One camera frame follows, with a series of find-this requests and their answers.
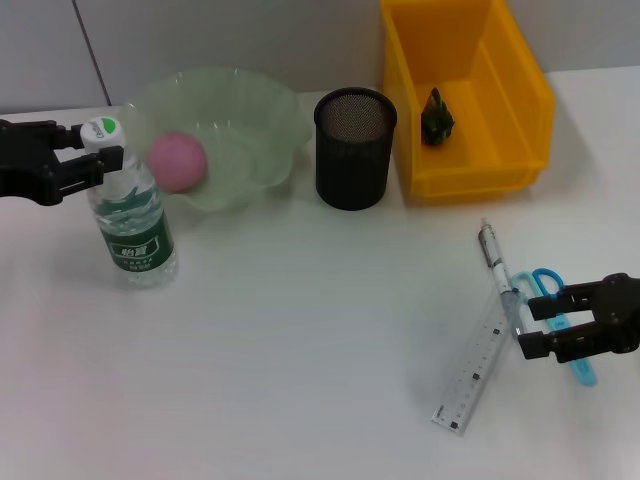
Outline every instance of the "bottle cap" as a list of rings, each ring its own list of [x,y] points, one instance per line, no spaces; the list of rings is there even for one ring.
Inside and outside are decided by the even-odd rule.
[[[122,125],[113,117],[92,118],[80,129],[80,137],[87,153],[97,153],[101,148],[124,147]]]

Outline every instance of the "silver pen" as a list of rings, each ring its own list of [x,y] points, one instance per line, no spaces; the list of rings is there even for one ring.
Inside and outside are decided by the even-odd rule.
[[[478,239],[487,260],[487,266],[493,273],[493,279],[500,294],[500,303],[502,303],[504,314],[511,325],[511,334],[517,340],[518,335],[526,333],[524,323],[522,323],[522,318],[520,317],[520,305],[522,302],[518,294],[511,288],[511,277],[502,258],[498,239],[485,218],[482,219],[482,229],[478,234]]]

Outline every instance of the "yellow plastic bin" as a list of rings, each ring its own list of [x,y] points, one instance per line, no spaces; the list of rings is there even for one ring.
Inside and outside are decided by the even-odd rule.
[[[532,184],[549,162],[554,98],[504,0],[382,0],[382,16],[407,193],[473,201]],[[426,146],[420,114],[434,87],[456,124]]]

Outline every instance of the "water bottle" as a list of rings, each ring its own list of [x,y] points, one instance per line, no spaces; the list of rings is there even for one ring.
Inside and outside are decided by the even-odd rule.
[[[127,149],[115,118],[94,118],[82,126],[80,135],[87,153],[124,147],[122,170],[105,174],[104,183],[88,191],[111,258],[133,286],[168,283],[176,275],[177,258],[155,180]]]

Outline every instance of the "green toy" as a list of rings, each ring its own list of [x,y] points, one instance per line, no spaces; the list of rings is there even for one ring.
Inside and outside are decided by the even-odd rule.
[[[425,145],[440,145],[451,136],[451,131],[456,122],[447,104],[442,101],[437,88],[431,90],[427,105],[420,117],[422,125],[422,143]]]

